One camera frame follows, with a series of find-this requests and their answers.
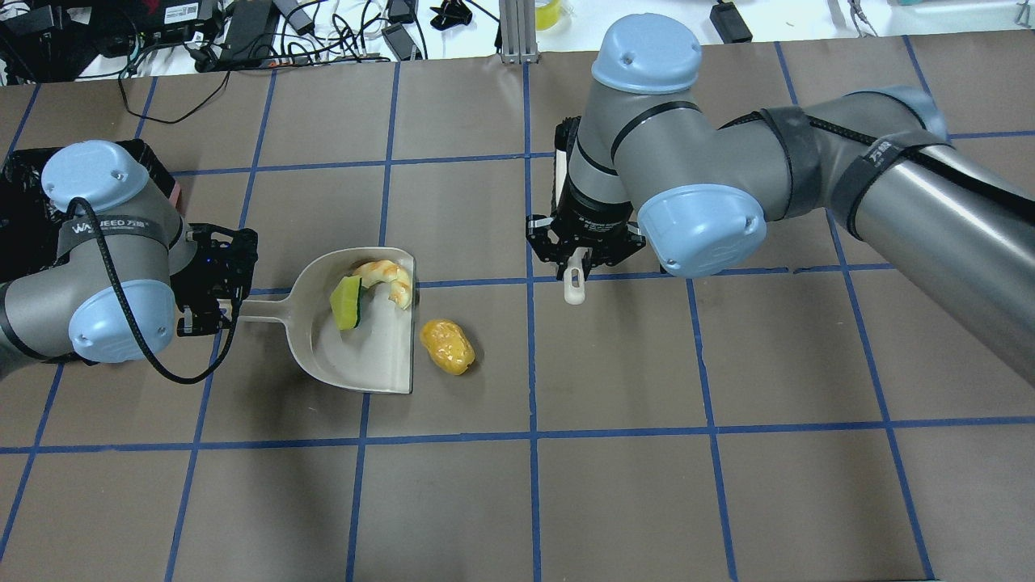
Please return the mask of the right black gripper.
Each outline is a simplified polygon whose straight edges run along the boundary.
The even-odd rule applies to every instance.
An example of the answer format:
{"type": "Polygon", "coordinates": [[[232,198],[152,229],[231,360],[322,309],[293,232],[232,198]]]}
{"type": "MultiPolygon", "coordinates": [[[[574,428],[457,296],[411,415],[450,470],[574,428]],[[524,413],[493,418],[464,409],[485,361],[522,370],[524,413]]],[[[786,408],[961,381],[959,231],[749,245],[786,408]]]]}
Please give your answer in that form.
{"type": "MultiPolygon", "coordinates": [[[[621,221],[614,224],[596,224],[579,217],[567,217],[572,225],[570,232],[579,239],[579,248],[587,248],[585,269],[610,268],[631,258],[637,251],[647,246],[646,237],[640,234],[635,222],[621,221]]],[[[559,222],[555,215],[532,214],[526,217],[526,239],[534,255],[541,262],[559,266],[560,246],[554,233],[559,222]]]]}

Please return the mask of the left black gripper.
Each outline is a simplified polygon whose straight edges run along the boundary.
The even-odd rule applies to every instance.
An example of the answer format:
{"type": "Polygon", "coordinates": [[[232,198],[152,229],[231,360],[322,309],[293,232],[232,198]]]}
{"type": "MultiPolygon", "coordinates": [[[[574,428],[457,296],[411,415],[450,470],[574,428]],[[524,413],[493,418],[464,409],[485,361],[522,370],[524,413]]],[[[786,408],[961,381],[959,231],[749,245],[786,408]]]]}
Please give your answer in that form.
{"type": "Polygon", "coordinates": [[[235,309],[252,291],[259,236],[249,228],[189,227],[186,239],[195,243],[195,254],[171,277],[176,305],[184,315],[176,334],[217,334],[232,327],[235,309]]]}

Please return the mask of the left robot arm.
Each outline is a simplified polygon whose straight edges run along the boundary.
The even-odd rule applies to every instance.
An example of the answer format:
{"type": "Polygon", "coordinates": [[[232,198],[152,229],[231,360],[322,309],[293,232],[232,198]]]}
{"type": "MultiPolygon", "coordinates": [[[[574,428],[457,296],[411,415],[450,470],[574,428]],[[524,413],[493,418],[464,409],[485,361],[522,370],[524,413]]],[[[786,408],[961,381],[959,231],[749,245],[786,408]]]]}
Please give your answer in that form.
{"type": "Polygon", "coordinates": [[[2,167],[2,376],[36,362],[144,360],[177,336],[235,331],[258,236],[189,222],[141,139],[22,149],[2,167]]]}

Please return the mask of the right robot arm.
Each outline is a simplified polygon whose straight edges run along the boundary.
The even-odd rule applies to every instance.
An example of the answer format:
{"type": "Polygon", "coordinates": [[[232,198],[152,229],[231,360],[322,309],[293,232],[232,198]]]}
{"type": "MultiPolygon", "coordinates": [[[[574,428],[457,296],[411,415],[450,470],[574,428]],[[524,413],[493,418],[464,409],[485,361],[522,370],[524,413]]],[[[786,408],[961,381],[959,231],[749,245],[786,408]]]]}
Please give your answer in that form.
{"type": "Polygon", "coordinates": [[[1033,197],[962,154],[917,87],[758,109],[713,128],[703,51],[664,14],[607,29],[583,115],[558,124],[565,170],[527,242],[557,277],[652,248],[669,275],[742,263],[770,222],[828,209],[1027,381],[1034,365],[1033,197]]]}

